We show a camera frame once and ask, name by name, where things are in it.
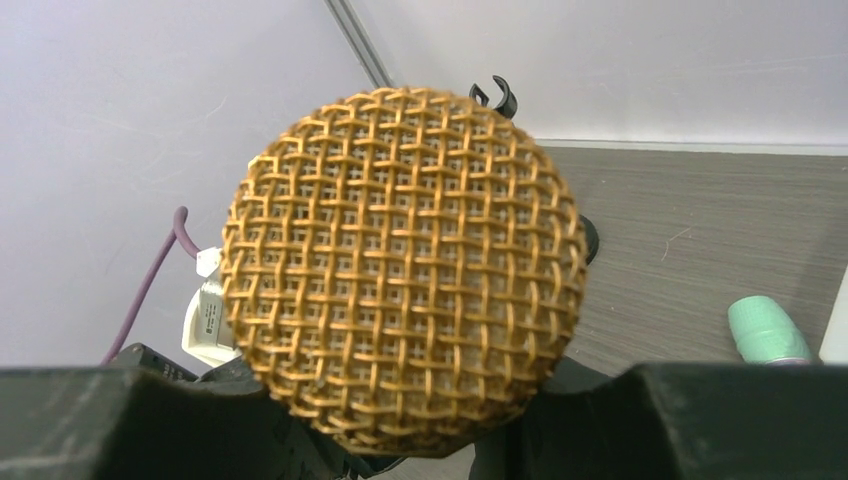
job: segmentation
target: white wall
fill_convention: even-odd
[[[370,88],[323,2],[7,0],[0,6],[0,364],[93,364],[189,208],[220,245],[247,162]],[[129,341],[179,347],[200,285],[175,247]]]
[[[540,138],[848,145],[846,0],[352,4],[398,84],[502,75]]]

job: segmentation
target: black round base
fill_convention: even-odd
[[[586,265],[589,265],[595,259],[595,255],[598,254],[598,249],[601,247],[601,239],[598,237],[598,229],[595,228],[595,224],[583,215],[580,215],[580,221],[583,222],[583,227],[586,229],[586,245],[589,247],[589,254],[586,255]]]

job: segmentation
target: wooden table surface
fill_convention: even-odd
[[[550,148],[600,232],[567,354],[607,374],[739,361],[727,307],[768,295],[817,352],[848,264],[848,157]],[[473,447],[380,480],[464,480]]]

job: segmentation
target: metal strip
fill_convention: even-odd
[[[348,0],[324,0],[324,3],[327,4],[327,8],[330,9],[333,17],[336,18],[339,28],[342,29],[345,37],[347,37],[350,47],[353,49],[357,58],[359,58],[359,63],[365,69],[365,73],[368,75],[371,83],[374,84],[374,87],[394,86],[389,74],[386,72],[386,67],[374,49],[374,44],[368,38],[365,28],[362,26],[362,22],[359,21],[359,17],[353,10],[350,2]]]

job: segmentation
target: woven basket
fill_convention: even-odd
[[[444,456],[520,415],[583,297],[583,227],[550,158],[447,92],[303,118],[251,162],[223,237],[245,360],[355,454]]]

